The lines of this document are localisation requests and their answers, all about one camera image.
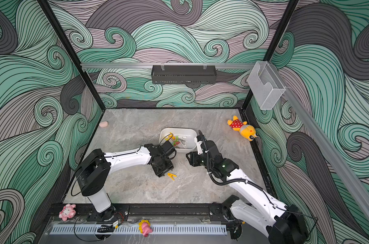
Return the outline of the yellow orange clothespin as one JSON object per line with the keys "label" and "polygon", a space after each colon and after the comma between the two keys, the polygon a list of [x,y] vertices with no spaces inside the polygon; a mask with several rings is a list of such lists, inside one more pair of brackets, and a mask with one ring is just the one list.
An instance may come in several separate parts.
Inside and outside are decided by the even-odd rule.
{"label": "yellow orange clothespin", "polygon": [[175,181],[175,178],[177,177],[177,175],[172,174],[172,173],[167,173],[167,176],[168,176],[171,180],[173,180],[173,181]]}

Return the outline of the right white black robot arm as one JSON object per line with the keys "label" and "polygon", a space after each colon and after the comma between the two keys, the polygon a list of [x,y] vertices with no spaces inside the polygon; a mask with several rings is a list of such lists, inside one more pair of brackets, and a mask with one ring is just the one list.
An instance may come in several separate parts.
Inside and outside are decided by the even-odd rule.
{"label": "right white black robot arm", "polygon": [[224,158],[216,144],[198,136],[196,151],[186,155],[193,167],[203,166],[211,181],[229,186],[245,200],[227,200],[228,216],[246,222],[268,238],[271,244],[303,244],[309,238],[304,214],[297,206],[287,206],[252,181],[232,160]]}

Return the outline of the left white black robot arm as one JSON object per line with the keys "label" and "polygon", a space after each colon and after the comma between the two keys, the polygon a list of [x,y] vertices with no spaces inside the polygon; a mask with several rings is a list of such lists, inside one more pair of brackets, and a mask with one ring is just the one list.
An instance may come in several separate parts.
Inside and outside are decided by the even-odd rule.
{"label": "left white black robot arm", "polygon": [[123,152],[93,150],[75,169],[81,194],[87,197],[97,214],[112,212],[112,202],[104,188],[108,176],[126,168],[150,165],[157,177],[174,168],[177,151],[170,142],[145,144]]}

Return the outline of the white clothespin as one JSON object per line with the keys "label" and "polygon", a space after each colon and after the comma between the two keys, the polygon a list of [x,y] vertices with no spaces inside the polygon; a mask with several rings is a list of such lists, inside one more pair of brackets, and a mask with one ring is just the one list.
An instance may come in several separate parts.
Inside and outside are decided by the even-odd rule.
{"label": "white clothespin", "polygon": [[184,148],[187,148],[188,142],[185,136],[179,136],[178,137],[180,143],[183,145]]}

